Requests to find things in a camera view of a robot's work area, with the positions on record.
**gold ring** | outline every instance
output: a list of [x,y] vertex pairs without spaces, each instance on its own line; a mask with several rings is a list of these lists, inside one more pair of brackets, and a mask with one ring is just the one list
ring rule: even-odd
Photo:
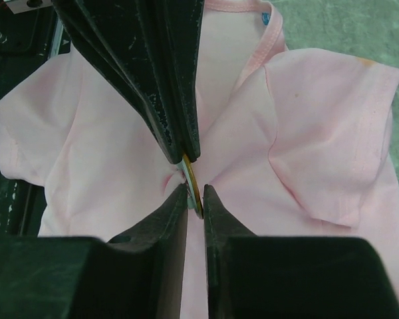
[[191,162],[186,154],[183,156],[182,160],[182,170],[186,177],[186,183],[188,184],[188,190],[190,193],[190,198],[188,199],[188,203],[191,201],[190,208],[194,208],[197,216],[200,219],[204,218],[201,197],[200,197],[200,189],[198,188],[197,180],[195,178],[194,170],[192,169]]

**clothing label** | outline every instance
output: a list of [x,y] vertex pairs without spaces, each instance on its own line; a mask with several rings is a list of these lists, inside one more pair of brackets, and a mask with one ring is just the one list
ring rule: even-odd
[[271,15],[268,12],[263,12],[261,14],[261,20],[263,21],[264,25],[268,25],[270,19],[271,19]]

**sleeve hem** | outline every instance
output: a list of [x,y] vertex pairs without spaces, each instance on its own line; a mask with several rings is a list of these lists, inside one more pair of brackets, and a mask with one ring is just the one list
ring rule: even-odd
[[[369,106],[364,109],[359,122],[359,139],[356,141],[356,156],[351,171],[352,174],[368,176],[369,186],[380,175],[388,157],[392,133],[392,102],[399,85],[398,68],[383,64],[375,64],[374,67],[376,82],[366,100]],[[360,223],[360,210],[367,194],[364,191],[360,198],[359,213],[350,211],[356,205],[344,206],[347,211],[340,216],[339,223],[356,226]]]
[[8,128],[0,121],[0,172],[7,179],[24,179],[35,185],[42,185],[39,174],[32,168],[27,174],[21,165],[21,153],[18,143],[9,133]]

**pink fabric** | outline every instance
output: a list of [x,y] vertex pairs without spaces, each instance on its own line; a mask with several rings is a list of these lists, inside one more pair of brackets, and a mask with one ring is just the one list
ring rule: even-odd
[[[267,27],[262,12],[271,13]],[[288,51],[280,14],[258,0],[206,2],[198,64],[200,187],[213,185],[258,235],[367,239],[399,297],[399,186],[388,156],[399,70]],[[0,169],[45,186],[40,235],[104,241],[183,182],[139,115],[74,48],[0,101]],[[204,254],[192,212],[181,318],[207,318]]]

